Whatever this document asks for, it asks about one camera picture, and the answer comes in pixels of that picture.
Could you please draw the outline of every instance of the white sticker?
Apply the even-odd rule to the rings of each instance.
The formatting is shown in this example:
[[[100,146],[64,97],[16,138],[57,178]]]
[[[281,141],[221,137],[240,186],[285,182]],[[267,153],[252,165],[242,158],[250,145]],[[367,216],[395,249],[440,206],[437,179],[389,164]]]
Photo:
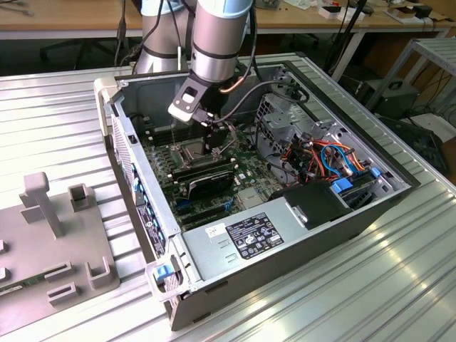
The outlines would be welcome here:
[[[225,223],[219,223],[212,227],[206,228],[206,233],[210,238],[216,237],[217,235],[220,235],[220,234],[223,234],[226,232],[227,231],[225,229]]]
[[[22,285],[11,287],[10,289],[7,289],[7,290],[4,290],[4,291],[0,292],[0,296],[3,296],[4,294],[9,294],[11,292],[15,292],[15,291],[20,290],[22,288],[23,288]]]
[[[271,242],[274,242],[276,241],[277,239],[280,239],[280,236],[279,235],[275,235],[271,238]]]

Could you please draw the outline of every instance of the aluminum extrusion table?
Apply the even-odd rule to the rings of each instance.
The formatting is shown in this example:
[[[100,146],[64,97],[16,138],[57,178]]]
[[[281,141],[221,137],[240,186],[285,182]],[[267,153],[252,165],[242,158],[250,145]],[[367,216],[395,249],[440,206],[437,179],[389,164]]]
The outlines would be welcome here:
[[[21,174],[31,170],[47,172],[52,192],[78,182],[94,187],[122,281],[5,341],[456,339],[456,188],[310,60],[292,53],[259,58],[282,60],[312,79],[421,188],[359,237],[171,332],[143,276],[144,259],[102,144],[93,97],[94,79],[130,69],[0,78],[0,207],[14,205]],[[315,115],[324,118],[325,112]]]

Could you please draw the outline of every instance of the warning label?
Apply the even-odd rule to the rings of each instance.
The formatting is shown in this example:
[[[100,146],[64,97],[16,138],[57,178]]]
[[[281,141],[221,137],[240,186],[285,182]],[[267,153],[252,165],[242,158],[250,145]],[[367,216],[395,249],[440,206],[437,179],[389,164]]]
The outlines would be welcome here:
[[[250,259],[284,243],[264,212],[226,229],[243,259]]]

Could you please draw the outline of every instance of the blue latch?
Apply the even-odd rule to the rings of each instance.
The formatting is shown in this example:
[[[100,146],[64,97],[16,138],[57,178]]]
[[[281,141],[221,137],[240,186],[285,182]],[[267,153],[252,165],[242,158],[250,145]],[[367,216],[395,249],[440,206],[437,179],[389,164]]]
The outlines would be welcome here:
[[[332,188],[338,194],[344,190],[350,189],[353,184],[350,183],[346,178],[341,178],[333,182]]]
[[[174,267],[171,264],[156,267],[153,271],[154,277],[157,281],[163,280],[174,274]]]
[[[372,167],[370,169],[370,173],[372,173],[372,175],[375,177],[375,178],[379,178],[380,175],[382,174],[382,172],[377,168],[377,167]]]

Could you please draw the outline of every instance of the metal shelf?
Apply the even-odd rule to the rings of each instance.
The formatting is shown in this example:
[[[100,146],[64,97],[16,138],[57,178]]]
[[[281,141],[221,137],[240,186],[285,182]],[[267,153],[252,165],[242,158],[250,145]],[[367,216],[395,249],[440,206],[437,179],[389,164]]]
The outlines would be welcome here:
[[[397,75],[404,63],[408,60],[412,52],[418,52],[422,58],[415,64],[413,69],[405,77],[405,81],[411,82],[415,78],[418,71],[422,68],[426,61],[431,61],[447,71],[453,76],[456,76],[456,39],[453,38],[432,38],[432,39],[412,39],[405,47],[402,54],[399,56],[393,67],[390,69],[383,82],[377,88],[375,93],[368,101],[366,108],[372,110],[383,92],[390,85],[393,78]],[[437,112],[440,111],[445,104],[456,96],[456,88],[448,94],[448,96],[439,104]]]

